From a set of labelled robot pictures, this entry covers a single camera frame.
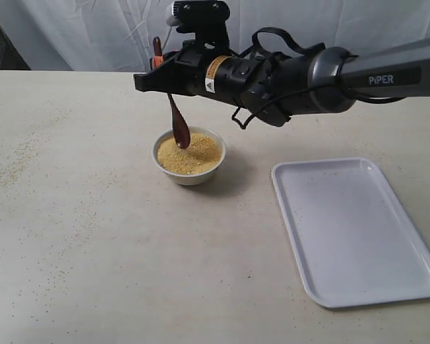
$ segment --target brown spoon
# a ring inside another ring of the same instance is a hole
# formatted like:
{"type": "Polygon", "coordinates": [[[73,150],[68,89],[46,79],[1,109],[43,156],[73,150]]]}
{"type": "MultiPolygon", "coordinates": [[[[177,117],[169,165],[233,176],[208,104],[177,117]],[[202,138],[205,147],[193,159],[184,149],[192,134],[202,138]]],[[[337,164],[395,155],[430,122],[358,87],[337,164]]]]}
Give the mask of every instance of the brown spoon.
{"type": "MultiPolygon", "coordinates": [[[[153,60],[153,68],[156,68],[163,61],[163,50],[161,48],[161,40],[159,39],[159,37],[155,37],[153,39],[153,49],[155,53],[155,59],[153,60]]],[[[191,135],[189,133],[188,125],[186,124],[185,119],[183,118],[175,101],[173,100],[172,94],[168,93],[167,97],[169,98],[172,110],[173,138],[175,138],[175,142],[177,143],[177,146],[179,148],[187,149],[191,142],[191,135]]]]}

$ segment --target yellow grain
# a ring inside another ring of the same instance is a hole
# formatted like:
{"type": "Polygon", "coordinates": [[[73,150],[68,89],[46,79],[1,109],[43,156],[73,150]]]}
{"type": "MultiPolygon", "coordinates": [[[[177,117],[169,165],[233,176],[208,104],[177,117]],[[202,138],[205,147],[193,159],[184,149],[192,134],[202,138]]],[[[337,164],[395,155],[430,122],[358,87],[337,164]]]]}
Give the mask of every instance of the yellow grain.
{"type": "Polygon", "coordinates": [[[213,168],[220,161],[221,152],[209,136],[192,133],[187,149],[180,149],[172,137],[161,143],[157,156],[159,164],[167,171],[195,175],[213,168]]]}

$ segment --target table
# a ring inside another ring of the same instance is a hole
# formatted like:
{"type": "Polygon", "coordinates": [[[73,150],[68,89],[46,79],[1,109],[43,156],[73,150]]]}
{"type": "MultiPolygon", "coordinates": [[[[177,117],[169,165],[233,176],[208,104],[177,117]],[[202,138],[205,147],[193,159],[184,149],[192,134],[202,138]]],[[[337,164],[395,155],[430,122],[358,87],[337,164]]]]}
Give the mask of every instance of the table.
{"type": "Polygon", "coordinates": [[[131,74],[0,71],[0,343],[430,343],[430,300],[310,300],[270,177],[369,158],[430,249],[430,98],[245,131],[231,106],[176,102],[228,146],[196,188],[153,165],[169,105],[131,74]]]}

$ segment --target rectangular plastic tray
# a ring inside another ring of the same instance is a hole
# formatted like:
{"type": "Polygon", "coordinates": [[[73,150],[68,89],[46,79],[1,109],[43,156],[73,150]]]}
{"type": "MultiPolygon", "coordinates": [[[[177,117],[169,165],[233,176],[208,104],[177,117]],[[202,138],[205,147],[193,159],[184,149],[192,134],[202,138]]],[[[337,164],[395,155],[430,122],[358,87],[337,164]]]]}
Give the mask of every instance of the rectangular plastic tray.
{"type": "Polygon", "coordinates": [[[376,164],[281,163],[272,179],[302,283],[316,303],[430,297],[430,253],[376,164]]]}

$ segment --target white curtain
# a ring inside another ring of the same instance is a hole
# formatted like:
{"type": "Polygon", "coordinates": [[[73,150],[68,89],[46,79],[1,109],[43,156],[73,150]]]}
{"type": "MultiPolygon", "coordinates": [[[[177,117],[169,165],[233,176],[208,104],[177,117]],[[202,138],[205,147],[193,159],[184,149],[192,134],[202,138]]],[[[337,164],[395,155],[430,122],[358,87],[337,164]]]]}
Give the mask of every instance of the white curtain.
{"type": "MultiPolygon", "coordinates": [[[[0,25],[33,70],[148,69],[151,40],[179,49],[188,37],[165,24],[171,0],[0,0],[0,25]]],[[[430,37],[430,0],[226,0],[232,49],[260,27],[286,29],[302,46],[324,42],[356,54],[430,37]]],[[[262,37],[270,49],[286,46],[262,37]]]]}

